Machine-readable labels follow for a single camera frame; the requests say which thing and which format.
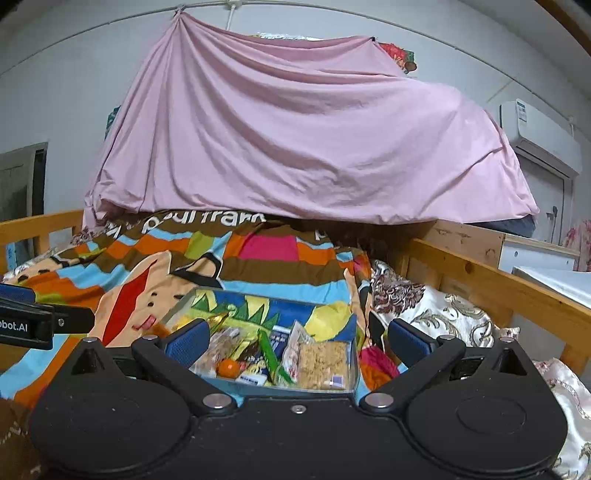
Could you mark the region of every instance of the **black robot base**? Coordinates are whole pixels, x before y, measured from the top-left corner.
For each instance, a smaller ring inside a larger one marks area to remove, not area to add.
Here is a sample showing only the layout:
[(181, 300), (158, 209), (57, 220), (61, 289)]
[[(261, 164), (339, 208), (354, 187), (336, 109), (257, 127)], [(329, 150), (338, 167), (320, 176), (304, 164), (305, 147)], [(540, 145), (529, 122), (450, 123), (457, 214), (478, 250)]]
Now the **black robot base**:
[(47, 479), (557, 478), (566, 419), (512, 339), (479, 349), (439, 337), (359, 406), (266, 397), (240, 408), (154, 336), (124, 361), (85, 340), (31, 417)]

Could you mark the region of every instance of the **striped blanket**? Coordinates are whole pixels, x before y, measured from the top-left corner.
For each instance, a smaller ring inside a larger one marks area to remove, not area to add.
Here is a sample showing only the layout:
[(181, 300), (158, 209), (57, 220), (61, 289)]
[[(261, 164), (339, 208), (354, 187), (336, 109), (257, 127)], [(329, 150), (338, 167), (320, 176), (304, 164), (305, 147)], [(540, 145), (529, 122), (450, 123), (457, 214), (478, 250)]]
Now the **striped blanket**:
[[(91, 240), (53, 252), (5, 281), (33, 289), (38, 302), (90, 307), (90, 335), (108, 346), (128, 346), (154, 331), (195, 286), (345, 304), (358, 324), (346, 329), (348, 340), (355, 330), (365, 339), (370, 277), (363, 251), (336, 247), (319, 231), (298, 231), (261, 213), (170, 210), (111, 223)], [(346, 327), (333, 325), (323, 339)], [(56, 335), (52, 351), (28, 351), (0, 376), (1, 396), (33, 406), (78, 341)]]

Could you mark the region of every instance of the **green packaging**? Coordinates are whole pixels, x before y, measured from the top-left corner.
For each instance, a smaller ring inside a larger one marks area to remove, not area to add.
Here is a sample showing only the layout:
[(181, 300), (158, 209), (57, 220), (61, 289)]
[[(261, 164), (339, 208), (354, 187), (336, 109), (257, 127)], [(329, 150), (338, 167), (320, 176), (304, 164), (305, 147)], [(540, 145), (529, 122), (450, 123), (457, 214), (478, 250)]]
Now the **green packaging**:
[(267, 367), (269, 368), (271, 381), (275, 385), (283, 385), (285, 383), (293, 385), (293, 380), (279, 363), (279, 360), (273, 351), (273, 347), (271, 346), (271, 342), (269, 341), (269, 336), (264, 330), (259, 330), (258, 340), (262, 354), (267, 362)]

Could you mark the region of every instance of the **box of snacks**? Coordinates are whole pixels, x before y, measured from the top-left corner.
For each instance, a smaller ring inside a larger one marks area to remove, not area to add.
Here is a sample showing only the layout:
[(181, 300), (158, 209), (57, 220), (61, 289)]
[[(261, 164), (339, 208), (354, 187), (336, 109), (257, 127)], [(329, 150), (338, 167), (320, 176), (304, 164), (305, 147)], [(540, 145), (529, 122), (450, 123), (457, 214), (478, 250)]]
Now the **box of snacks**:
[(187, 293), (162, 323), (207, 321), (207, 351), (192, 366), (243, 396), (351, 395), (359, 379), (356, 317), (345, 302), (316, 305), (208, 288)]

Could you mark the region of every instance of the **wooden bed rail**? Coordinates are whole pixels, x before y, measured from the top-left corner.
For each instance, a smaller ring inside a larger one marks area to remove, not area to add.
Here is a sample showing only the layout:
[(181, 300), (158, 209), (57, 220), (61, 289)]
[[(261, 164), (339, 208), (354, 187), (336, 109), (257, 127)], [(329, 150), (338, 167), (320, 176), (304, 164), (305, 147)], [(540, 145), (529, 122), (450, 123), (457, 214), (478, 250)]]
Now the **wooden bed rail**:
[(0, 223), (0, 275), (8, 270), (7, 244), (32, 238), (35, 255), (39, 255), (49, 249), (50, 233), (71, 228), (72, 235), (75, 235), (81, 226), (82, 210), (36, 215)]
[(478, 298), (490, 299), (501, 309), (515, 312), (553, 333), (566, 342), (561, 360), (575, 373), (581, 374), (591, 356), (591, 310), (551, 290), (537, 286), (514, 275), (481, 262), (413, 239), (400, 252), (398, 269), (415, 258), (433, 271), (431, 286), (446, 275), (470, 285), (476, 295), (470, 301), (486, 306)]

